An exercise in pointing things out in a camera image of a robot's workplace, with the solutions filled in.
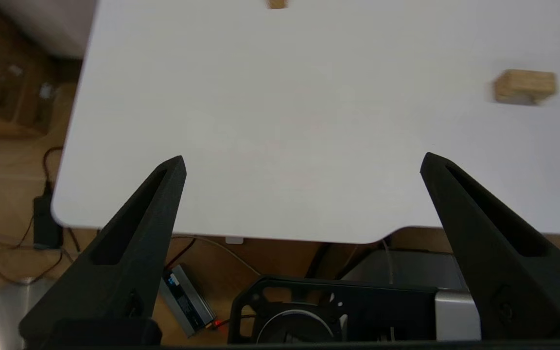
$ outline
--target black cable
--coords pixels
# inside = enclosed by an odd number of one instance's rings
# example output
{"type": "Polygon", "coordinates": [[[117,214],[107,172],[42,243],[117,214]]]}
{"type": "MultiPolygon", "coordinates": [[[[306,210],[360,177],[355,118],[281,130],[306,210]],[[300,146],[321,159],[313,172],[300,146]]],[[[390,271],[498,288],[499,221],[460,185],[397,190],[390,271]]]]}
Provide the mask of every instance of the black cable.
{"type": "Polygon", "coordinates": [[[332,246],[331,243],[321,243],[315,256],[313,257],[313,261],[311,262],[311,266],[308,267],[308,271],[304,276],[305,279],[314,279],[317,275],[317,271],[319,266],[321,265],[321,261],[323,261],[323,257],[325,257],[325,253],[330,249],[332,246]]]}
{"type": "Polygon", "coordinates": [[[185,252],[187,252],[187,250],[189,250],[189,248],[191,248],[193,246],[193,244],[196,242],[196,239],[192,239],[191,242],[189,242],[189,244],[183,249],[181,250],[175,257],[173,257],[173,259],[171,259],[171,261],[169,261],[167,264],[165,264],[165,270],[169,270],[172,266],[172,264],[178,260],[178,258],[182,257],[183,254],[185,252]]]}
{"type": "Polygon", "coordinates": [[[73,244],[75,245],[75,249],[77,250],[77,253],[81,253],[82,248],[79,246],[79,241],[77,241],[77,237],[75,236],[75,232],[73,232],[73,229],[70,228],[70,227],[67,227],[66,229],[70,233],[70,237],[73,240],[73,244]]]}
{"type": "Polygon", "coordinates": [[[0,246],[11,250],[21,248],[23,242],[25,241],[25,238],[27,238],[27,234],[29,233],[29,229],[32,227],[33,222],[34,222],[34,217],[31,217],[31,219],[29,219],[29,224],[27,225],[27,229],[25,230],[25,233],[23,233],[23,237],[21,237],[20,241],[17,244],[9,244],[0,241],[0,246]]]}
{"type": "MultiPolygon", "coordinates": [[[[256,315],[242,315],[241,318],[243,319],[243,318],[254,318],[254,317],[256,317],[256,315]]],[[[216,329],[218,329],[218,328],[224,326],[224,324],[227,324],[228,322],[230,322],[230,319],[225,319],[224,321],[222,321],[222,322],[220,322],[220,323],[218,323],[218,324],[214,324],[214,325],[211,327],[211,329],[212,329],[212,330],[216,330],[216,329]]]]}
{"type": "Polygon", "coordinates": [[[64,147],[62,147],[62,146],[51,147],[51,148],[47,149],[47,151],[42,156],[42,171],[44,171],[44,173],[45,173],[46,185],[49,187],[51,192],[53,192],[53,182],[51,182],[51,175],[49,175],[49,168],[47,167],[47,160],[49,159],[49,155],[51,153],[56,152],[56,151],[62,151],[62,149],[64,149],[64,147]]]}
{"type": "Polygon", "coordinates": [[[64,257],[64,253],[62,253],[62,251],[60,250],[60,258],[57,260],[57,262],[55,262],[51,267],[47,268],[47,270],[44,270],[42,273],[40,273],[40,275],[38,275],[37,277],[34,277],[31,281],[27,282],[27,283],[23,283],[23,282],[19,282],[19,281],[15,281],[13,279],[10,279],[8,276],[4,275],[4,273],[2,273],[0,271],[0,279],[11,283],[11,284],[16,284],[18,286],[29,286],[31,284],[34,284],[38,281],[40,281],[43,277],[45,277],[45,275],[47,275],[47,273],[51,272],[51,270],[53,270],[56,266],[58,266],[58,264],[60,264],[60,262],[62,261],[62,258],[64,257]]]}

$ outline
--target white table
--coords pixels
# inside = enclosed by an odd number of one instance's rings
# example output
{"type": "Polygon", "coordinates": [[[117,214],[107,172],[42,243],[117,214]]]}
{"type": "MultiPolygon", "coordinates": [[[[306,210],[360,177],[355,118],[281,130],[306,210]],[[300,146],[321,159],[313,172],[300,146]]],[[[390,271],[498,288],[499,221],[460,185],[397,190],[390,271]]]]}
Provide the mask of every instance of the white table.
{"type": "Polygon", "coordinates": [[[176,232],[373,242],[440,226],[419,174],[447,157],[560,233],[560,0],[103,0],[53,213],[107,223],[160,162],[187,165],[176,232]]]}

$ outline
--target silver metal part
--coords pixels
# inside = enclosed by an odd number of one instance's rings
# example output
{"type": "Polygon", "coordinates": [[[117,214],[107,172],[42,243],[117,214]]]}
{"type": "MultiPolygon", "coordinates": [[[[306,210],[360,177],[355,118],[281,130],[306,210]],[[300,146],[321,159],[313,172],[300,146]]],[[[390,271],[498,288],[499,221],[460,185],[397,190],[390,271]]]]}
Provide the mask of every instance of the silver metal part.
{"type": "Polygon", "coordinates": [[[0,288],[0,350],[24,348],[18,323],[54,283],[40,279],[29,286],[7,284],[0,288]]]}
{"type": "Polygon", "coordinates": [[[198,317],[200,317],[203,326],[213,321],[215,319],[215,314],[207,304],[207,301],[198,294],[198,291],[196,291],[196,288],[185,274],[181,265],[176,266],[172,270],[171,277],[176,285],[182,288],[185,297],[176,297],[169,286],[167,286],[164,279],[161,279],[161,283],[159,284],[159,292],[164,297],[165,303],[174,314],[174,317],[176,317],[185,335],[191,337],[198,331],[199,327],[196,328],[187,314],[191,317],[191,312],[195,312],[198,317]]]}
{"type": "Polygon", "coordinates": [[[436,339],[481,339],[481,320],[470,293],[453,290],[436,293],[436,339]]]}

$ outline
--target white cable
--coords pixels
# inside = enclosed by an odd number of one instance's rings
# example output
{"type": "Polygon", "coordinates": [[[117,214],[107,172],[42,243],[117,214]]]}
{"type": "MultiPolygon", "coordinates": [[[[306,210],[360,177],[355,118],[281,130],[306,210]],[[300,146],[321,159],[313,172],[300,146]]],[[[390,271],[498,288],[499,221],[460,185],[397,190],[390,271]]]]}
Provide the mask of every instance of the white cable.
{"type": "Polygon", "coordinates": [[[393,284],[393,259],[390,257],[386,241],[382,239],[382,243],[384,244],[384,249],[386,250],[386,259],[388,260],[388,283],[393,284]]]}
{"type": "Polygon", "coordinates": [[[245,266],[247,266],[250,270],[252,270],[252,272],[256,273],[256,275],[261,275],[260,272],[258,272],[258,270],[256,270],[256,268],[253,268],[250,264],[246,263],[243,259],[241,259],[239,257],[239,255],[236,255],[232,250],[228,249],[226,246],[223,246],[219,243],[217,243],[216,241],[212,241],[211,239],[205,238],[205,237],[200,237],[200,236],[191,236],[191,235],[173,235],[173,238],[191,238],[191,239],[199,239],[201,241],[205,241],[207,243],[211,243],[215,246],[219,246],[220,248],[226,250],[230,255],[232,255],[233,257],[235,257],[235,259],[237,259],[238,261],[242,262],[242,264],[244,264],[245,266]]]}

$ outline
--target black device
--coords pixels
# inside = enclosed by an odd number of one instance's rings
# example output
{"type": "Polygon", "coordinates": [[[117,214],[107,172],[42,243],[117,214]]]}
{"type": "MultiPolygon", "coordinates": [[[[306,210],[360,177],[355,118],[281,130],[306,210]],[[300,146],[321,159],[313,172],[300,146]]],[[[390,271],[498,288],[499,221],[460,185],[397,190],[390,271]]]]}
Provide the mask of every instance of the black device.
{"type": "Polygon", "coordinates": [[[64,241],[62,226],[51,215],[51,191],[34,198],[34,248],[58,249],[64,241]]]}
{"type": "MultiPolygon", "coordinates": [[[[560,250],[448,159],[427,153],[420,173],[476,303],[483,342],[429,341],[434,329],[429,288],[261,277],[233,303],[228,347],[249,348],[265,337],[302,342],[295,349],[317,349],[321,342],[326,348],[374,349],[384,346],[373,342],[375,334],[395,327],[399,339],[414,341],[387,343],[391,348],[560,349],[560,250]],[[269,286],[289,288],[291,302],[267,301],[262,290],[269,286]],[[321,292],[317,303],[308,302],[311,290],[321,292]],[[256,341],[238,332],[245,305],[257,312],[256,341]],[[291,313],[298,307],[309,318],[291,313]],[[274,315],[291,322],[267,328],[274,315]],[[349,325],[347,341],[339,342],[342,328],[330,325],[344,316],[362,326],[349,325]]],[[[29,348],[157,350],[161,332],[150,316],[184,181],[182,157],[149,175],[22,320],[19,331],[29,348]]]]}

